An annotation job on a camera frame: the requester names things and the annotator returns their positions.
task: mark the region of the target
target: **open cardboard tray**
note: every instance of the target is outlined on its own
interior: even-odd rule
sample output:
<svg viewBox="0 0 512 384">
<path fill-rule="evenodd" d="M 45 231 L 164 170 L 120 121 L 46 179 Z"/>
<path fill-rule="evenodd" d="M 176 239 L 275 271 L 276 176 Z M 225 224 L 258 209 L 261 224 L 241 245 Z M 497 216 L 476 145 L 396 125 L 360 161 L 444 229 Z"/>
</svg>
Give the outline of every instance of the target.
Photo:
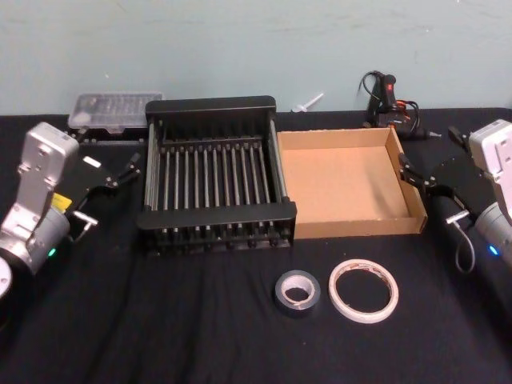
<svg viewBox="0 0 512 384">
<path fill-rule="evenodd" d="M 426 212 L 400 180 L 400 141 L 390 128 L 278 134 L 295 238 L 418 234 Z"/>
</svg>

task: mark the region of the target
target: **roll of tape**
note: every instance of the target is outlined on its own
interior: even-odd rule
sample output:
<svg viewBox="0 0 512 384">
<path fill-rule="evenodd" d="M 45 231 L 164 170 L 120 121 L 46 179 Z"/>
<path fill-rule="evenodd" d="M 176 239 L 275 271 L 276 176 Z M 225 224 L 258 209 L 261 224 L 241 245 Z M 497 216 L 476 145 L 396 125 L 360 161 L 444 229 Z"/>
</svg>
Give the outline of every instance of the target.
<svg viewBox="0 0 512 384">
<path fill-rule="evenodd" d="M 307 293 L 304 300 L 293 300 L 287 291 L 299 288 Z M 302 317 L 310 314 L 320 299 L 320 285 L 316 278 L 303 270 L 291 270 L 281 276 L 275 284 L 275 301 L 289 316 Z"/>
<path fill-rule="evenodd" d="M 336 282 L 342 274 L 349 270 L 366 270 L 372 274 L 376 274 L 381 280 L 383 280 L 390 290 L 390 301 L 387 305 L 381 310 L 367 313 L 350 308 L 350 306 L 345 304 L 339 297 L 338 290 L 336 289 Z M 329 279 L 329 296 L 334 307 L 336 307 L 336 309 L 346 318 L 355 322 L 373 324 L 381 322 L 393 313 L 394 308 L 398 304 L 398 285 L 390 272 L 388 272 L 388 270 L 383 266 L 368 260 L 353 259 L 342 262 L 333 269 Z"/>
</svg>

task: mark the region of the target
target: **black metal rack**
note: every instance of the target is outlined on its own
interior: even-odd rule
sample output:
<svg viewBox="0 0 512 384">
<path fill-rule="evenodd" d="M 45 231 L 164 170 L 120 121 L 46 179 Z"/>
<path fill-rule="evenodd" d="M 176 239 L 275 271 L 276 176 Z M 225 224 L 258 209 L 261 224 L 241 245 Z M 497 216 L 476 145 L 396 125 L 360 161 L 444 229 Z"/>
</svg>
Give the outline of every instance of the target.
<svg viewBox="0 0 512 384">
<path fill-rule="evenodd" d="M 297 208 L 286 196 L 270 96 L 155 101 L 144 211 L 150 250 L 289 246 Z"/>
</svg>

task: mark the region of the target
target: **black tablecloth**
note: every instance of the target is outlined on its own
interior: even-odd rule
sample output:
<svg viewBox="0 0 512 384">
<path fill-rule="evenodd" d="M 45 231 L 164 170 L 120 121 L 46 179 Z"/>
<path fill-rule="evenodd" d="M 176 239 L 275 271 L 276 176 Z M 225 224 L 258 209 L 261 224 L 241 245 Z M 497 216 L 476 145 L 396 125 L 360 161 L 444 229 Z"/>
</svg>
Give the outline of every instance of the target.
<svg viewBox="0 0 512 384">
<path fill-rule="evenodd" d="M 476 130 L 510 110 L 424 110 L 439 140 L 408 142 L 421 170 L 460 153 L 448 125 Z M 360 112 L 280 114 L 280 130 L 359 126 Z M 0 214 L 12 204 L 24 133 L 65 116 L 0 118 Z M 130 146 L 88 146 L 115 168 Z M 0 383 L 17 382 L 512 382 L 510 272 L 478 244 L 478 269 L 454 268 L 452 233 L 429 204 L 421 235 L 296 241 L 292 249 L 145 258 L 134 217 L 142 180 L 90 212 L 100 219 L 72 252 L 59 250 L 38 276 L 37 301 L 7 328 Z M 368 258 L 395 277 L 400 299 L 384 322 L 363 325 L 330 303 L 332 269 Z M 314 316 L 291 319 L 272 299 L 281 274 L 300 269 L 322 286 Z M 359 298 L 372 295 L 355 283 Z"/>
</svg>

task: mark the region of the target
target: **silver duct tape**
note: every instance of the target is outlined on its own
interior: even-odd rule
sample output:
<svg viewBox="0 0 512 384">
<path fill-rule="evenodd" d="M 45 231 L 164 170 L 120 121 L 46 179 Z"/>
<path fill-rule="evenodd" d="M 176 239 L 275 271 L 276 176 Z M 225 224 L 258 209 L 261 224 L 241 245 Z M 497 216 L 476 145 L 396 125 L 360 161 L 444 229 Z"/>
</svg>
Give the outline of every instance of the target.
<svg viewBox="0 0 512 384">
<path fill-rule="evenodd" d="M 307 293 L 304 300 L 293 300 L 287 292 L 299 288 Z M 291 270 L 281 276 L 275 284 L 275 301 L 278 308 L 288 316 L 299 318 L 307 316 L 316 307 L 320 299 L 320 285 L 316 278 L 303 270 Z"/>
</svg>

